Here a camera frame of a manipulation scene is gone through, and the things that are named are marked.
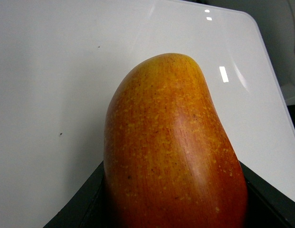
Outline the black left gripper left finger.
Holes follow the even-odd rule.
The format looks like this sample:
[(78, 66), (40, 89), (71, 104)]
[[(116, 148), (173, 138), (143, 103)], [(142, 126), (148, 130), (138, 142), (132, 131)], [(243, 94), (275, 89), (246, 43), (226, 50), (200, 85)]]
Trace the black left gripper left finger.
[(72, 199), (46, 228), (105, 228), (104, 164), (100, 163)]

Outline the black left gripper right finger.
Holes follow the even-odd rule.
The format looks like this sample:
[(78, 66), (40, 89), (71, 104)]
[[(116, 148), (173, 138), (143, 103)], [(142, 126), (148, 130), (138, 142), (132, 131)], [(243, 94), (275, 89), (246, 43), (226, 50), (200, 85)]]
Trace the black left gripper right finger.
[(240, 163), (248, 190), (247, 228), (295, 228), (295, 202)]

